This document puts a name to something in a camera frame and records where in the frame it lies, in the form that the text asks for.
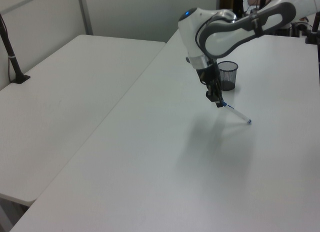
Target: white wall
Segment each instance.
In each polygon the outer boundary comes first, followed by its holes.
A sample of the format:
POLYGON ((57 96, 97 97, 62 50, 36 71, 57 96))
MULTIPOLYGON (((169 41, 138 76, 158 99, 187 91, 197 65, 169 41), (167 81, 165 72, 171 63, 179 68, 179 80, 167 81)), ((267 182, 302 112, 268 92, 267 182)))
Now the white wall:
MULTIPOLYGON (((78 0, 34 0, 4 14, 3 19, 23 73, 85 34, 78 0)), ((8 55, 0 40, 0 89, 9 84, 7 69, 8 55)))
POLYGON ((217 0, 86 0, 94 35, 167 42, 190 8, 216 9, 217 0))

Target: white pen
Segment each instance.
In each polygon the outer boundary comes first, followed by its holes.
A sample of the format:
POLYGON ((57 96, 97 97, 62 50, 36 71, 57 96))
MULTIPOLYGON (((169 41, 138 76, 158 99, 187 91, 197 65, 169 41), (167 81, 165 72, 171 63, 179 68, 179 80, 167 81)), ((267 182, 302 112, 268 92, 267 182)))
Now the white pen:
POLYGON ((234 114, 238 115, 238 117, 242 118, 245 122, 247 122, 248 124, 251 124, 251 119, 249 119, 248 117, 246 117, 244 114, 242 114, 241 112, 239 112, 238 110, 236 110, 234 107, 228 105, 225 101, 222 101, 222 105, 227 108, 229 111, 233 112, 234 114))

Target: black mesh cup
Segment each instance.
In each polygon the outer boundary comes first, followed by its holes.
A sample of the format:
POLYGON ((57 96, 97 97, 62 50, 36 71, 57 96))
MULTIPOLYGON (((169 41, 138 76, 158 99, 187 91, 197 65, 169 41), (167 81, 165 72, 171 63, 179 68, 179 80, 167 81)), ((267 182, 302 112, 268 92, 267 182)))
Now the black mesh cup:
POLYGON ((229 91, 236 86, 236 75, 238 64, 230 61, 218 63, 220 76, 221 76, 221 88, 224 91, 229 91))

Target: tabletop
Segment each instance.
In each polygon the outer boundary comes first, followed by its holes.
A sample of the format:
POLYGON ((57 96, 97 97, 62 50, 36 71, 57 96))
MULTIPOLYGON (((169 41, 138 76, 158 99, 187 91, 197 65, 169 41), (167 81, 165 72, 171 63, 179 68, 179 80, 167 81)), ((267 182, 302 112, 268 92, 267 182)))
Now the tabletop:
POLYGON ((81 35, 0 91, 0 197, 31 205, 164 43, 81 35))
POLYGON ((264 36, 224 58, 252 125, 186 54, 175 33, 12 232, 319 229, 317 47, 264 36))

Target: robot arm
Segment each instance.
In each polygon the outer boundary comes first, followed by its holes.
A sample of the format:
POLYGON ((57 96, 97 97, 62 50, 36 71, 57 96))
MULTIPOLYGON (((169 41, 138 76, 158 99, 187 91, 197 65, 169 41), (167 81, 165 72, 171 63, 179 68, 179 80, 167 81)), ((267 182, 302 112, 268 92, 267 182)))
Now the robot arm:
POLYGON ((237 20, 229 10, 194 8, 181 16, 178 27, 189 62, 208 88, 206 96, 221 107, 223 98, 217 58, 225 57, 239 45, 319 10, 320 0, 272 0, 262 10, 237 20))

